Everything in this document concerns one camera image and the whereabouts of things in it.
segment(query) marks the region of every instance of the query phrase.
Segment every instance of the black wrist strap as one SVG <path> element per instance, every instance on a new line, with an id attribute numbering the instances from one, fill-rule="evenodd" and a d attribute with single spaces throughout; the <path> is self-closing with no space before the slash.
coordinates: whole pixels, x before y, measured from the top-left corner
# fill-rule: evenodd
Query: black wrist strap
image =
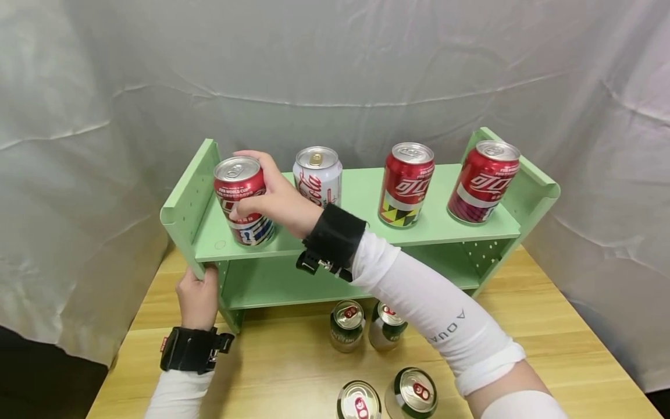
<path id="1" fill-rule="evenodd" d="M 314 230 L 302 243 L 307 248 L 295 267 L 314 275 L 319 265 L 347 282 L 352 281 L 350 267 L 365 231 L 365 221 L 345 210 L 328 205 Z"/>
<path id="2" fill-rule="evenodd" d="M 228 353 L 234 335 L 216 334 L 216 327 L 209 331 L 193 330 L 183 327 L 172 329 L 161 358 L 161 369 L 177 369 L 204 374 L 214 370 L 218 354 Z"/>

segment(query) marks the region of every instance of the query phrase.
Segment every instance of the beer can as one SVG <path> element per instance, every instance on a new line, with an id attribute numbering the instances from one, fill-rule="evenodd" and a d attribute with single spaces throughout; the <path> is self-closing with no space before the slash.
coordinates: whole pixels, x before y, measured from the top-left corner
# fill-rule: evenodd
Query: beer can
<path id="1" fill-rule="evenodd" d="M 365 327 L 365 313 L 354 300 L 342 300 L 330 312 L 330 343 L 340 352 L 358 347 Z"/>
<path id="2" fill-rule="evenodd" d="M 293 181 L 300 194 L 322 208 L 342 202 L 342 163 L 328 147 L 307 147 L 295 156 Z"/>
<path id="3" fill-rule="evenodd" d="M 381 401 L 365 381 L 344 385 L 337 397 L 337 419 L 381 419 Z"/>
<path id="4" fill-rule="evenodd" d="M 402 369 L 387 388 L 384 405 L 391 419 L 429 418 L 438 408 L 435 383 L 418 368 Z"/>
<path id="5" fill-rule="evenodd" d="M 478 142 L 466 156 L 447 209 L 459 221 L 486 222 L 519 171 L 519 150 L 508 143 Z"/>
<path id="6" fill-rule="evenodd" d="M 265 193 L 263 169 L 258 160 L 239 156 L 219 163 L 214 168 L 214 191 L 237 243 L 258 246 L 275 236 L 275 223 L 261 214 L 250 214 L 237 221 L 230 219 L 230 212 L 240 200 Z"/>
<path id="7" fill-rule="evenodd" d="M 371 320 L 368 338 L 373 348 L 377 351 L 395 349 L 407 328 L 407 322 L 381 301 L 375 305 Z"/>
<path id="8" fill-rule="evenodd" d="M 433 151 L 425 145 L 394 145 L 386 159 L 379 218 L 393 227 L 416 224 L 434 170 Z"/>

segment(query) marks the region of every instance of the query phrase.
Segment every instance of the white backdrop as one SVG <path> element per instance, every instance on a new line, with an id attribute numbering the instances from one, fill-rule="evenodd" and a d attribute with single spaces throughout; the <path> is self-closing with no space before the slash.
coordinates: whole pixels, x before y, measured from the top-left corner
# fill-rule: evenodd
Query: white backdrop
<path id="1" fill-rule="evenodd" d="M 482 125 L 563 187 L 526 246 L 644 390 L 670 387 L 666 0 L 5 0 L 0 324 L 111 362 L 206 137 L 290 170 Z"/>

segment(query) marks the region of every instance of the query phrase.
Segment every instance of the can lid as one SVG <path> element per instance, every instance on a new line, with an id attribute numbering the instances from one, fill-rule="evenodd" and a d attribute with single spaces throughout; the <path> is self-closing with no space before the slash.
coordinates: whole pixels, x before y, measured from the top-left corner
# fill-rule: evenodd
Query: can lid
<path id="1" fill-rule="evenodd" d="M 240 182 L 251 178 L 260 169 L 261 164 L 253 157 L 231 157 L 216 165 L 214 177 L 229 182 Z"/>
<path id="2" fill-rule="evenodd" d="M 384 323 L 391 326 L 400 326 L 401 324 L 405 324 L 405 321 L 400 318 L 400 316 L 398 316 L 395 311 L 391 310 L 389 306 L 382 302 L 377 304 L 377 313 L 379 313 L 379 317 Z"/>
<path id="3" fill-rule="evenodd" d="M 375 389 L 365 381 L 351 381 L 340 390 L 338 419 L 381 419 L 381 403 Z"/>
<path id="4" fill-rule="evenodd" d="M 319 145 L 300 150 L 295 161 L 307 169 L 327 169 L 337 163 L 339 157 L 335 150 Z"/>
<path id="5" fill-rule="evenodd" d="M 363 308 L 354 300 L 342 300 L 333 308 L 333 317 L 339 327 L 354 329 L 363 323 Z"/>
<path id="6" fill-rule="evenodd" d="M 395 399 L 411 418 L 426 419 L 438 408 L 438 394 L 433 379 L 424 371 L 408 367 L 393 382 Z"/>
<path id="7" fill-rule="evenodd" d="M 521 157 L 518 148 L 503 141 L 487 139 L 479 141 L 475 147 L 482 156 L 498 162 L 514 162 Z"/>
<path id="8" fill-rule="evenodd" d="M 435 158 L 433 150 L 419 143 L 398 143 L 391 149 L 393 157 L 408 164 L 432 162 Z"/>

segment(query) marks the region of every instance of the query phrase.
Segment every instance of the wooden table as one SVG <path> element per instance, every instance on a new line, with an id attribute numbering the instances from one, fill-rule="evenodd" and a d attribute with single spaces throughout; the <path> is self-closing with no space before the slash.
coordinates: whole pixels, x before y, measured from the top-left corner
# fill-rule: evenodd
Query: wooden table
<path id="1" fill-rule="evenodd" d="M 159 347 L 180 323 L 174 285 L 185 267 L 178 251 L 168 253 L 89 418 L 143 416 L 161 372 Z M 660 418 L 525 250 L 514 252 L 478 301 L 524 346 L 571 418 Z M 390 353 L 377 353 L 368 342 L 353 354 L 336 352 L 328 342 L 332 305 L 248 311 L 234 351 L 219 357 L 201 417 L 334 418 L 347 381 L 363 379 L 383 394 L 394 374 L 410 365 L 437 383 L 435 418 L 472 417 L 447 365 L 412 328 Z M 218 323 L 225 327 L 221 318 Z"/>

